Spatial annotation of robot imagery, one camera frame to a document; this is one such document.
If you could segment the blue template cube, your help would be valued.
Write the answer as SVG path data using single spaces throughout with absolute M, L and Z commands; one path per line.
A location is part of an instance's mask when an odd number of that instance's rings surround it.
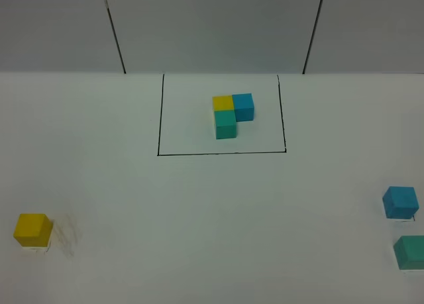
M 254 101 L 251 93 L 233 94 L 236 122 L 254 120 Z

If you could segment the yellow template cube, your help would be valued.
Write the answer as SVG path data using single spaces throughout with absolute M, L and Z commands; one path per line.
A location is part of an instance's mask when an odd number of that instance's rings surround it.
M 235 124 L 235 108 L 231 95 L 215 96 L 213 101 L 214 119 L 220 125 Z

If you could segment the green template cube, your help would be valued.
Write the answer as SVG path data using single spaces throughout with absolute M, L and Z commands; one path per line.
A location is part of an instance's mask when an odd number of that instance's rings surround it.
M 214 119 L 216 139 L 237 137 L 237 121 L 233 110 L 215 111 Z

